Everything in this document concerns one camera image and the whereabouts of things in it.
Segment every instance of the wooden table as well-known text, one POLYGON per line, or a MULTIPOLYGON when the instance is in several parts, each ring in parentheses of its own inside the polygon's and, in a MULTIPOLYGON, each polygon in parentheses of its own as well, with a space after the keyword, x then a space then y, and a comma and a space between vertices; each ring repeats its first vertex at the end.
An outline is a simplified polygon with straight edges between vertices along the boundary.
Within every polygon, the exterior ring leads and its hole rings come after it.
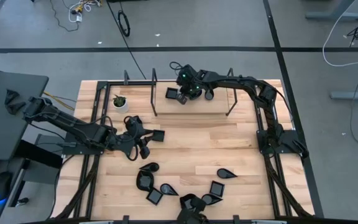
MULTIPOLYGON (((280 80, 266 81, 283 93, 280 80)), ((97 81, 82 81, 78 94, 74 116, 86 122, 90 121, 96 84, 97 81)), ((232 91, 227 92, 232 103, 232 91)), ((240 219, 273 218, 264 159, 255 135, 254 104, 246 92, 237 90, 238 104, 229 116, 159 114, 155 117, 150 105, 150 86, 114 86, 110 99, 113 94, 126 96, 129 103, 126 114, 116 113, 112 103, 108 106, 108 115, 118 133, 125 130, 122 121, 125 116, 139 115, 145 128, 165 130, 165 140, 150 142, 150 156, 145 160, 139 156, 135 162, 129 161, 122 152, 105 151, 100 158, 92 220, 122 220, 123 215, 129 215, 131 220, 176 220, 180 212, 178 196, 164 195, 155 206, 145 199, 147 192, 140 191, 135 185, 139 168, 150 162, 160 165, 160 170, 154 173, 156 189, 168 183, 181 196, 193 193, 201 198, 209 192, 212 180, 225 184, 223 201, 207 206, 203 212, 210 220, 231 220, 233 215, 239 215, 240 219), (216 171, 222 167, 238 177, 220 179, 216 171)), ((98 117, 103 96, 104 93, 99 102, 98 117)), ((279 96, 276 108, 279 122, 285 129, 290 129, 288 110, 279 96)), ((295 154, 282 154, 281 159, 288 189, 306 211, 313 213, 301 159, 295 154)), ((63 167, 53 217, 76 192, 82 161, 83 156, 75 156, 63 167)), ((87 196, 85 192, 81 215, 85 214, 87 196)), ((277 194, 277 197, 280 212, 284 215, 282 196, 277 194)))

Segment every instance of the potted plant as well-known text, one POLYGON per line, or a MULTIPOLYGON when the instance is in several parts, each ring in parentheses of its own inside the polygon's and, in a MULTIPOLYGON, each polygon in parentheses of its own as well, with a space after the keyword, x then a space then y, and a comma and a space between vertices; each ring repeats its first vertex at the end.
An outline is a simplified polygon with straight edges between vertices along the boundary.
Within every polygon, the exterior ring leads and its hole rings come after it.
POLYGON ((118 113, 126 113, 128 111, 127 98, 123 96, 117 96, 113 99, 112 104, 114 105, 118 113))

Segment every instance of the computer mouse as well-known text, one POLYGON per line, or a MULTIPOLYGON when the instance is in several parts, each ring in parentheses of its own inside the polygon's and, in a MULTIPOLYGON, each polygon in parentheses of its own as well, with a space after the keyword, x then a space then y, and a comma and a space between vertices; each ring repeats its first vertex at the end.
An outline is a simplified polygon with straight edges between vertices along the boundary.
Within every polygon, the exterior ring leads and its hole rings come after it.
POLYGON ((11 187, 12 174, 10 172, 0 173, 0 201, 9 195, 11 187))

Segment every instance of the gray floor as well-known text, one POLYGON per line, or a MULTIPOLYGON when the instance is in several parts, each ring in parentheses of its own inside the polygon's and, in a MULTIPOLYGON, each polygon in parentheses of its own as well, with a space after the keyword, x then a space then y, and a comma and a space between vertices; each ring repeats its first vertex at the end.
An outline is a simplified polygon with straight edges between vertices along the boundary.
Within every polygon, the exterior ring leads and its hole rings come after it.
MULTIPOLYGON (((67 10, 52 0, 64 26, 67 10)), ((338 1, 270 0, 282 47, 321 47, 333 21, 307 21, 306 11, 330 10, 338 1)), ((124 2, 131 23, 131 47, 248 46, 273 47, 264 6, 259 0, 150 0, 124 2)), ((118 4, 111 4, 117 12, 118 4)), ((358 1, 349 11, 358 12, 358 1)), ((344 38, 355 22, 338 24, 329 47, 347 47, 344 38)), ((67 33, 57 26, 48 0, 7 0, 0 12, 0 48, 125 47, 106 5, 84 13, 77 32, 67 33)), ((174 78, 168 63, 190 63, 195 69, 256 78, 282 78, 274 52, 142 52, 134 53, 141 69, 150 78, 156 68, 160 78, 174 78)), ((321 53, 284 53, 293 92, 325 217, 358 220, 358 145, 349 127, 350 103, 333 101, 331 90, 356 87, 358 65, 330 67, 321 53)), ((358 53, 329 53, 332 63, 358 60, 358 53)), ((129 53, 47 53, 0 54, 0 70, 50 77, 47 91, 75 99, 81 80, 120 79, 127 70, 132 79, 142 78, 129 53)), ((64 134, 48 124, 39 124, 64 134)), ((358 103, 353 125, 358 137, 358 103)), ((29 127, 24 139, 35 141, 38 130, 29 127)), ((51 185, 29 185, 24 195, 33 200, 26 221, 44 219, 52 206, 51 185), (38 192, 34 188, 45 190, 38 192)), ((22 212, 9 221, 23 222, 22 212)))

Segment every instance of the succulent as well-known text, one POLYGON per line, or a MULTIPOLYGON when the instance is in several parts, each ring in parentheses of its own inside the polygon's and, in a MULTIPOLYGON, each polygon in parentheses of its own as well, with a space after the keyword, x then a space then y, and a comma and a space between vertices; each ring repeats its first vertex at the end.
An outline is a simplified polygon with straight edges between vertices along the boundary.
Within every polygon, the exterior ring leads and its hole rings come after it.
POLYGON ((123 96, 116 95, 116 97, 113 100, 114 100, 113 101, 114 105, 120 108, 120 107, 124 106, 126 98, 123 96))

